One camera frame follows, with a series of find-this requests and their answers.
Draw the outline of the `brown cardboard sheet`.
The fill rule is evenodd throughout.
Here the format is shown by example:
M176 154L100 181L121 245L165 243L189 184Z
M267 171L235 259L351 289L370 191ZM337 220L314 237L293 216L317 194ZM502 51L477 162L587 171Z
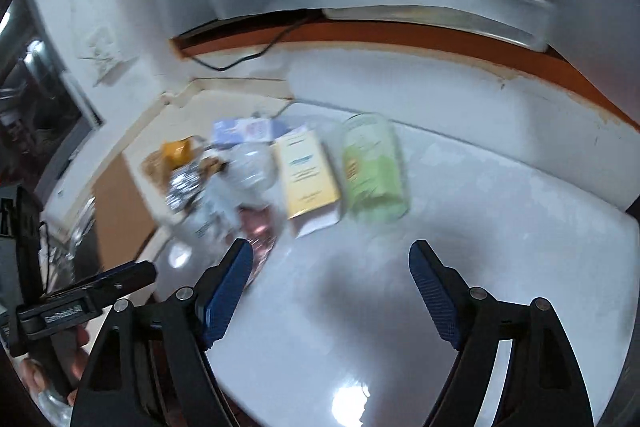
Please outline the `brown cardboard sheet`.
M104 270L139 257L156 231L156 223L118 154L93 185L96 240Z

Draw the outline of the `silver foil wrapper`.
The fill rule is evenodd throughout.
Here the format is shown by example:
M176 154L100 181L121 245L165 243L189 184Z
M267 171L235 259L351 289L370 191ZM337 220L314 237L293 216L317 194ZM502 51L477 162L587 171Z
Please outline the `silver foil wrapper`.
M171 173L166 193L166 204L172 212L190 208L200 195L203 178L196 161Z

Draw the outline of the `orange snack wrapper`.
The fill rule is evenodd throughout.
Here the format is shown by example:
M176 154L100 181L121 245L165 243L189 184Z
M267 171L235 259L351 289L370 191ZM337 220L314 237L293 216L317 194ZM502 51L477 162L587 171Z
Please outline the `orange snack wrapper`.
M188 165L198 151L192 136L188 136L182 140L164 142L160 147L160 158L163 165L169 170L175 170Z

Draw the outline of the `pink round lid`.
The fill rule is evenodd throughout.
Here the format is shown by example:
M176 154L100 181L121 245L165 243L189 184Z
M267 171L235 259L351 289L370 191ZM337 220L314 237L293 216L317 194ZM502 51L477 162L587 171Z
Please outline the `pink round lid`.
M248 283L252 283L266 263L274 245L277 243L277 231L274 228L271 207L240 207L241 230L245 239L253 248L253 268Z

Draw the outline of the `clear plastic bottle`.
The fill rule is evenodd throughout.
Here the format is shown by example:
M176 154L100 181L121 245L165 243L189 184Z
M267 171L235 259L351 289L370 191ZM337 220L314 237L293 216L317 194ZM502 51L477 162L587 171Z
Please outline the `clear plastic bottle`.
M241 143L224 151L224 174L243 190L262 193L276 183L278 170L271 146L265 143Z

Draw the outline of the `yellow white box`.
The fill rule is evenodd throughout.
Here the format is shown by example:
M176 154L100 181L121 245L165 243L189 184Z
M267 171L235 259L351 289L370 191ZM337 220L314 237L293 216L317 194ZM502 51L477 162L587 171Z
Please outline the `yellow white box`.
M295 237L336 225L341 191L324 147L314 130L298 127L273 144L288 224Z

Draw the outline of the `purple white box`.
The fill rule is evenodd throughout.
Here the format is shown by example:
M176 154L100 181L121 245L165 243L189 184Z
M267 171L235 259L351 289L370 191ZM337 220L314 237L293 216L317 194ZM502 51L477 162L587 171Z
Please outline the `purple white box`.
M214 122L212 142L224 147L243 143L270 143L275 137L269 118L233 118Z

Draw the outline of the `green glass jar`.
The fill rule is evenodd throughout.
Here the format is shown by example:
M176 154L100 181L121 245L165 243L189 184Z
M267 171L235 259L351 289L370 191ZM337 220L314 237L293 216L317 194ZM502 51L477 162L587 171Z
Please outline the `green glass jar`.
M348 118L342 134L348 209L362 222L392 222L409 210L404 164L392 124L375 113Z

